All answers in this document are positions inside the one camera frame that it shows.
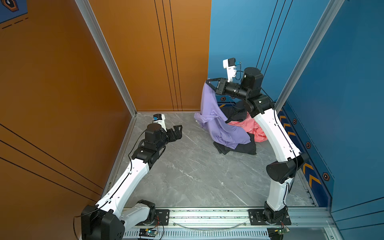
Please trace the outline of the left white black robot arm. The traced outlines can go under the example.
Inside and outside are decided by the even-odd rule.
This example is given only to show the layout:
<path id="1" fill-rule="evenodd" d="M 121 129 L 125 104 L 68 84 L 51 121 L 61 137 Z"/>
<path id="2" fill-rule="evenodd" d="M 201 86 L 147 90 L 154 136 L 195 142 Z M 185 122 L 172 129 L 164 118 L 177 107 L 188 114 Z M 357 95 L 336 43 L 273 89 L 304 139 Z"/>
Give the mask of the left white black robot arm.
<path id="1" fill-rule="evenodd" d="M 94 205 L 87 205 L 79 215 L 81 240 L 121 240 L 126 230 L 138 224 L 156 222 L 156 205 L 138 201 L 132 208 L 124 207 L 142 178 L 163 155 L 166 145 L 180 140 L 183 127 L 165 129 L 162 121 L 149 124 L 144 138 L 134 145 L 130 164 L 112 188 Z"/>

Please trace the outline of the purple cloth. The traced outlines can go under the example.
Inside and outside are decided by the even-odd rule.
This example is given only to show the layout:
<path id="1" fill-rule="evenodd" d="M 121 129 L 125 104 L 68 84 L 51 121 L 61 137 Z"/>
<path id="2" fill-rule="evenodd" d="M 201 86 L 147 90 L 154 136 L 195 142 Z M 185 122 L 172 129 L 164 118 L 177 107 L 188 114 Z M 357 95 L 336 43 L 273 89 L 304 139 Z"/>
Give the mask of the purple cloth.
<path id="1" fill-rule="evenodd" d="M 214 142 L 225 147 L 234 150 L 239 144 L 245 145 L 251 142 L 244 129 L 226 123 L 228 118 L 218 105 L 216 93 L 207 84 L 203 86 L 201 109 L 194 114 L 194 118 L 210 134 Z"/>

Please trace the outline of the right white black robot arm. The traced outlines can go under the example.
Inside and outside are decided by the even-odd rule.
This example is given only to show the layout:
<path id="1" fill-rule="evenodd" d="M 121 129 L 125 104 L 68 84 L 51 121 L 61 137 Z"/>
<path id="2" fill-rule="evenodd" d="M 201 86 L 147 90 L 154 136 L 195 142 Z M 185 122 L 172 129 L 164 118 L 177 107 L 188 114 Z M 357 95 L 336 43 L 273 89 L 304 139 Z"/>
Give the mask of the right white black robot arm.
<path id="1" fill-rule="evenodd" d="M 274 102 L 262 94 L 264 76 L 261 71 L 248 67 L 243 73 L 240 84 L 233 83 L 231 77 L 208 79 L 206 83 L 218 95 L 240 99 L 273 147 L 277 160 L 266 167 L 271 185 L 261 219 L 268 225 L 279 225 L 289 216 L 286 198 L 296 179 L 297 171 L 309 156 L 301 153 L 296 147 L 278 119 Z"/>

